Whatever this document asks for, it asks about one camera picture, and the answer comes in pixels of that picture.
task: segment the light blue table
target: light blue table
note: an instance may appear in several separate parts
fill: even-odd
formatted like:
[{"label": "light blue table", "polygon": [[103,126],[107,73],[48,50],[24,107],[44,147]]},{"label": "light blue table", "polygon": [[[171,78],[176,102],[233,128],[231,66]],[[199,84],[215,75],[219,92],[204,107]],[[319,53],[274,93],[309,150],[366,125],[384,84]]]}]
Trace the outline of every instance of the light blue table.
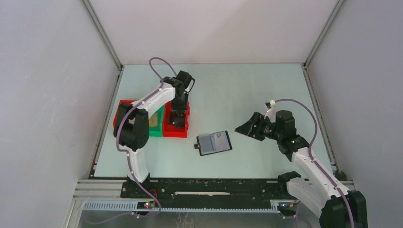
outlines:
[{"label": "light blue table", "polygon": [[[195,79],[190,93],[188,138],[150,137],[146,149],[151,177],[163,178],[277,178],[299,171],[280,153],[273,140],[263,142],[234,132],[254,112],[264,114],[264,103],[272,99],[293,98],[312,111],[300,64],[190,64],[174,65]],[[156,65],[164,76],[173,76],[169,67]],[[118,152],[113,137],[113,117],[119,100],[139,99],[158,85],[148,65],[126,65],[116,95],[105,139],[96,164],[96,177],[126,177],[126,154]],[[277,104],[277,110],[293,112],[297,133],[311,140],[314,124],[305,109],[292,102]],[[227,130],[233,150],[200,156],[194,149],[201,134]],[[320,161],[331,170],[321,132],[313,146]]]}]

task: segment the gray wall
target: gray wall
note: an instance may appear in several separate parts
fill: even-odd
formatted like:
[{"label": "gray wall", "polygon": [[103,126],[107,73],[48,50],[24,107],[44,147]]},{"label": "gray wall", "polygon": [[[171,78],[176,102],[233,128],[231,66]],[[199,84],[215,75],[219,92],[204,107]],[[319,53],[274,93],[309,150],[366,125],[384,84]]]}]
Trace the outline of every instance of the gray wall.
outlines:
[{"label": "gray wall", "polygon": [[336,2],[91,0],[124,64],[302,62]]},{"label": "gray wall", "polygon": [[367,199],[370,227],[401,227],[403,1],[350,0],[310,75],[343,170]]},{"label": "gray wall", "polygon": [[0,69],[0,227],[61,227],[117,68],[79,0],[2,0]]}]

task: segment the cable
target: cable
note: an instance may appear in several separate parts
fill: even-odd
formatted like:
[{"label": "cable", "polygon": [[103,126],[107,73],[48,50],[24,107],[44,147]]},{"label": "cable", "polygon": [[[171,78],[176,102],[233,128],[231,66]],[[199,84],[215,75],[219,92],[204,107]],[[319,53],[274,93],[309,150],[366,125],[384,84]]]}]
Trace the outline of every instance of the cable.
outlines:
[{"label": "cable", "polygon": [[283,217],[283,219],[295,219],[296,223],[297,223],[297,228],[299,228],[299,224],[298,224],[298,219],[301,219],[302,221],[306,222],[308,224],[308,226],[310,228],[313,228],[312,224],[309,222],[309,220],[305,217],[302,216],[298,216],[298,206],[301,202],[297,203],[297,210],[294,216],[284,216],[281,212],[280,212],[280,216]]},{"label": "cable", "polygon": [[[311,115],[312,120],[314,121],[314,124],[315,124],[315,133],[314,133],[314,136],[312,137],[312,140],[311,140],[311,142],[309,143],[309,146],[308,146],[308,155],[309,155],[310,159],[313,161],[313,163],[320,169],[320,171],[327,177],[327,179],[329,179],[329,181],[332,183],[332,185],[336,188],[337,183],[333,180],[333,178],[330,177],[330,175],[325,171],[325,169],[321,165],[319,165],[319,163],[317,161],[314,161],[314,157],[312,155],[312,145],[313,145],[313,143],[314,143],[314,141],[316,139],[316,136],[317,136],[317,123],[316,123],[315,116],[313,115],[313,113],[311,112],[311,110],[307,106],[305,106],[303,103],[301,103],[301,102],[299,102],[297,100],[294,100],[294,99],[279,99],[279,100],[274,101],[274,102],[277,103],[277,102],[282,102],[282,101],[292,101],[294,103],[297,103],[300,106],[304,107],[309,112],[309,114]],[[344,201],[344,204],[347,207],[348,217],[350,219],[350,226],[351,226],[351,228],[355,228],[353,213],[351,212],[350,204],[348,203],[348,200],[345,197],[344,193],[341,191],[341,189],[337,188],[336,190],[340,193],[340,195],[341,195],[341,197],[342,197],[342,199]],[[297,228],[298,228],[298,215],[296,216],[296,223],[297,223]]]},{"label": "cable", "polygon": [[157,190],[155,190],[155,189],[151,189],[151,191],[154,191],[154,193],[155,193],[155,197],[158,199],[158,193],[157,193]]},{"label": "cable", "polygon": [[[160,79],[160,82],[161,82],[161,83],[160,83],[160,86],[159,86],[156,90],[154,90],[151,94],[149,94],[149,95],[143,100],[143,102],[147,102],[147,101],[150,99],[150,97],[152,97],[152,96],[154,96],[156,93],[158,93],[158,92],[160,91],[160,89],[163,87],[163,78],[162,78],[161,75],[154,69],[154,67],[153,67],[153,65],[152,65],[152,61],[153,61],[154,59],[158,59],[158,60],[161,60],[161,61],[163,61],[164,63],[166,63],[166,64],[169,66],[169,68],[171,68],[171,70],[173,71],[173,73],[174,73],[175,76],[176,76],[175,70],[173,69],[173,67],[172,67],[167,61],[165,61],[164,59],[159,58],[159,57],[153,57],[153,58],[151,58],[151,59],[148,61],[148,64],[150,65],[150,68],[152,69],[152,71],[154,71],[154,73],[158,76],[158,78]],[[140,106],[140,104],[141,104],[141,102],[138,102],[137,104],[135,104],[135,105],[124,115],[124,117],[123,117],[121,123],[126,122],[126,120],[127,120],[127,118],[129,117],[129,115],[130,115],[138,106]],[[138,216],[138,217],[143,217],[143,218],[155,217],[155,216],[157,216],[159,213],[161,213],[161,210],[162,210],[161,204],[160,204],[160,202],[158,201],[158,199],[157,199],[154,195],[152,195],[149,191],[147,191],[147,190],[141,185],[141,183],[137,180],[137,178],[135,177],[135,175],[134,175],[134,170],[132,169],[132,164],[131,164],[131,161],[130,161],[130,152],[129,152],[128,150],[126,150],[126,149],[121,149],[121,148],[120,148],[120,146],[119,146],[120,140],[119,140],[119,139],[120,139],[120,134],[122,133],[122,128],[123,128],[123,124],[120,124],[119,127],[118,127],[118,130],[117,130],[117,133],[116,133],[116,148],[117,148],[117,150],[120,151],[120,152],[126,152],[126,154],[127,154],[127,164],[129,165],[130,173],[132,174],[133,180],[136,182],[136,184],[138,185],[138,187],[141,188],[141,190],[143,190],[143,191],[144,191],[147,195],[149,195],[151,198],[153,198],[154,201],[158,204],[158,212],[157,212],[156,214],[149,215],[149,216],[137,214],[137,216]]]}]

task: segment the yellow object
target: yellow object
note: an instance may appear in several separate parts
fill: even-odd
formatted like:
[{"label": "yellow object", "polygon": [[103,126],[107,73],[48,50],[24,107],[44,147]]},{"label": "yellow object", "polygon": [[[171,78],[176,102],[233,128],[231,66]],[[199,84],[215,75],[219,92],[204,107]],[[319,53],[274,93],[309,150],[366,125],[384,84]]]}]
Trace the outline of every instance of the yellow object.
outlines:
[{"label": "yellow object", "polygon": [[154,113],[150,119],[148,120],[149,127],[157,127],[158,126],[158,113]]}]

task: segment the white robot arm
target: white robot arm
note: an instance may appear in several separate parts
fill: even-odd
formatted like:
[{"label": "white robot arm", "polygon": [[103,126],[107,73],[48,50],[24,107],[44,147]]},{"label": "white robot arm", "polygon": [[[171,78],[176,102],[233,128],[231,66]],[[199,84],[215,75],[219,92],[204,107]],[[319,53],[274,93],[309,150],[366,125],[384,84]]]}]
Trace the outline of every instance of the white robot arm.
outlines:
[{"label": "white robot arm", "polygon": [[[130,159],[128,176],[130,179],[133,180],[134,176],[139,183],[142,183],[149,174],[143,148],[149,138],[149,118],[169,101],[172,101],[174,112],[185,113],[191,81],[193,81],[193,87],[192,76],[180,71],[177,77],[164,78],[162,86],[144,98],[131,104],[123,103],[118,107],[114,135],[119,138],[120,149],[128,151],[127,156]],[[134,107],[136,108],[124,119],[125,115]]]},{"label": "white robot arm", "polygon": [[278,177],[282,190],[314,212],[322,228],[367,228],[365,197],[359,191],[351,192],[323,166],[310,149],[311,145],[297,134],[292,113],[275,112],[274,104],[274,101],[266,103],[266,115],[255,112],[235,131],[259,141],[265,138],[277,141],[281,153],[312,183],[309,185],[295,171],[288,172]]}]

